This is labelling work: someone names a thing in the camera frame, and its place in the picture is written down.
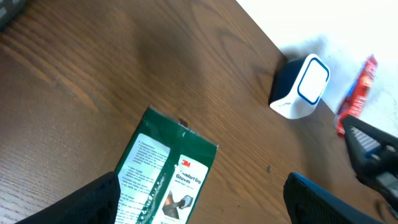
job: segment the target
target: white floor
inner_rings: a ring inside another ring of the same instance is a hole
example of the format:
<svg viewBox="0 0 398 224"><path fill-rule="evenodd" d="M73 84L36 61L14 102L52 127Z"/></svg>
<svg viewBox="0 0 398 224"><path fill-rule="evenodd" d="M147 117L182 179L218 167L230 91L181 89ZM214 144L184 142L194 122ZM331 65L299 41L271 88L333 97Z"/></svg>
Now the white floor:
<svg viewBox="0 0 398 224"><path fill-rule="evenodd" d="M316 53L329 66L323 100L336 111L367 57L379 66L365 122L398 137L398 1L237 0L288 57Z"/></svg>

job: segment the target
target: black object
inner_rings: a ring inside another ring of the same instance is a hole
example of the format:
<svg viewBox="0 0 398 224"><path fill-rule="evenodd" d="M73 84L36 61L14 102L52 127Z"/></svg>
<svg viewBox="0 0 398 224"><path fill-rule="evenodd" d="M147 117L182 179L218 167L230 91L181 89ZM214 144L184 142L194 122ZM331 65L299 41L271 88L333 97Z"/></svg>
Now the black object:
<svg viewBox="0 0 398 224"><path fill-rule="evenodd" d="M119 197L118 176L108 172L17 224L114 224Z"/></svg>
<svg viewBox="0 0 398 224"><path fill-rule="evenodd" d="M379 192L398 219L398 139L353 116L343 120L343 127L357 179Z"/></svg>
<svg viewBox="0 0 398 224"><path fill-rule="evenodd" d="M343 120L343 127L358 180L379 192L398 219L398 139L353 116ZM381 223L297 173L286 180L284 200L293 224Z"/></svg>
<svg viewBox="0 0 398 224"><path fill-rule="evenodd" d="M0 0L0 30L25 6L26 0Z"/></svg>
<svg viewBox="0 0 398 224"><path fill-rule="evenodd" d="M298 173L289 174L284 200L292 224L381 224Z"/></svg>

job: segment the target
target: label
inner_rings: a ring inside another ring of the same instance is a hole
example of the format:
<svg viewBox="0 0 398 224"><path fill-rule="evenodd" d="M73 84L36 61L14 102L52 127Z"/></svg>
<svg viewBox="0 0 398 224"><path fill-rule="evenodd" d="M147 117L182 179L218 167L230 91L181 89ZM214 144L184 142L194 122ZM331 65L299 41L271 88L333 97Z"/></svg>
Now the label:
<svg viewBox="0 0 398 224"><path fill-rule="evenodd" d="M120 199L115 223L135 223L156 178L170 154L170 148L139 134L118 177Z"/></svg>
<svg viewBox="0 0 398 224"><path fill-rule="evenodd" d="M181 155L153 223L186 223L207 170L207 166Z"/></svg>

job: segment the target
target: wood grain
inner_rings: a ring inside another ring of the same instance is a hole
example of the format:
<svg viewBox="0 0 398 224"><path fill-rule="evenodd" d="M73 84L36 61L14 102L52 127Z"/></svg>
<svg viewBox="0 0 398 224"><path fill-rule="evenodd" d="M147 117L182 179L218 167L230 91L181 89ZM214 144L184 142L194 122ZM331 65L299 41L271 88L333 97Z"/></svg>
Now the wood grain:
<svg viewBox="0 0 398 224"><path fill-rule="evenodd" d="M148 105L220 145L190 223L290 223L295 171L376 216L326 105L268 107L283 63L234 1L31 1L0 34L0 223L113 170Z"/></svg>

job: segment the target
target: white device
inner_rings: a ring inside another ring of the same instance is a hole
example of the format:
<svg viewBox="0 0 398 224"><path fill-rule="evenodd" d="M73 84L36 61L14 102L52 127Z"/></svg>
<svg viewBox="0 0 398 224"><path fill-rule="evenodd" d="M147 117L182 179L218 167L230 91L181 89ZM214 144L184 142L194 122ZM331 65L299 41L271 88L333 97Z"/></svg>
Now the white device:
<svg viewBox="0 0 398 224"><path fill-rule="evenodd" d="M288 119L310 115L330 79L329 68L316 54L288 62L274 80L270 107Z"/></svg>

